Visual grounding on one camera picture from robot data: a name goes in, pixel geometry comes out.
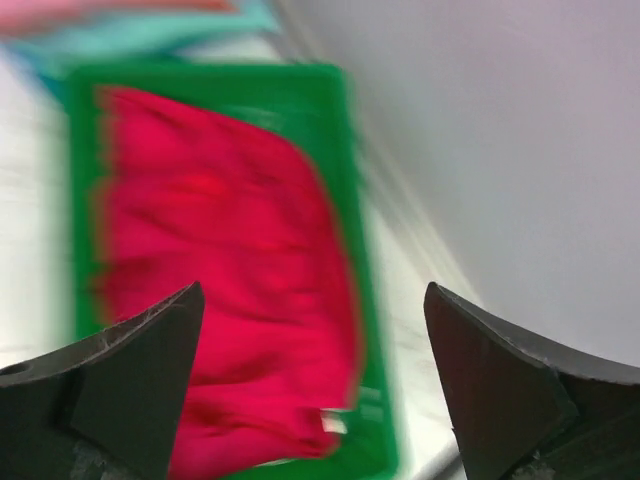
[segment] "green tray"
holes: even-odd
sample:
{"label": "green tray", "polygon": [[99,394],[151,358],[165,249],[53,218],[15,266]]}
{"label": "green tray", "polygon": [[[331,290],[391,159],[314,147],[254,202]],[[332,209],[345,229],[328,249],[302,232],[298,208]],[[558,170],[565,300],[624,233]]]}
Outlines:
{"label": "green tray", "polygon": [[390,395],[357,194],[357,172],[342,72],[320,65],[189,65],[136,63],[84,66],[67,81],[71,122],[71,195],[76,339],[100,330],[87,285],[100,264],[93,251],[90,195],[101,162],[96,89],[135,87],[215,110],[288,138],[324,177],[339,212],[362,301],[367,365],[357,409],[347,417],[341,448],[323,460],[256,467],[236,480],[386,480],[398,467]]}

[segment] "pink cloth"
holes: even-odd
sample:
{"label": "pink cloth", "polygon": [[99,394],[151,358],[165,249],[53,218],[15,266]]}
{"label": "pink cloth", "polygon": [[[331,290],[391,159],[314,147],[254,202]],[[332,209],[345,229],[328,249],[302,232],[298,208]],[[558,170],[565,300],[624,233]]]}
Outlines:
{"label": "pink cloth", "polygon": [[0,35],[46,31],[107,8],[186,8],[234,11],[230,0],[0,0]]}
{"label": "pink cloth", "polygon": [[318,176],[289,142],[244,122],[131,89],[107,97],[98,288],[111,318],[195,280],[205,292],[171,478],[328,454],[337,439],[323,409],[352,407],[362,345]]}

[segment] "white surface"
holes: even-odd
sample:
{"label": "white surface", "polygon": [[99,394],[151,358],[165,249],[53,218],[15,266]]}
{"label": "white surface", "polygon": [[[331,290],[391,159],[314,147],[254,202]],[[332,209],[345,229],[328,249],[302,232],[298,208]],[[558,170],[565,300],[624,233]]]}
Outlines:
{"label": "white surface", "polygon": [[[279,60],[256,37],[192,54],[202,60]],[[15,64],[0,57],[0,220],[5,227],[0,236],[0,368],[60,345],[71,318],[62,301],[70,298],[64,281],[64,226],[55,225],[65,219],[65,170],[59,163],[64,118],[15,72]],[[455,450],[422,313],[429,274],[417,274],[375,203],[367,194],[363,200],[381,318],[388,331],[384,337],[393,339],[389,376],[403,447],[399,478],[412,478]]]}
{"label": "white surface", "polygon": [[289,3],[485,306],[640,365],[640,3]]}

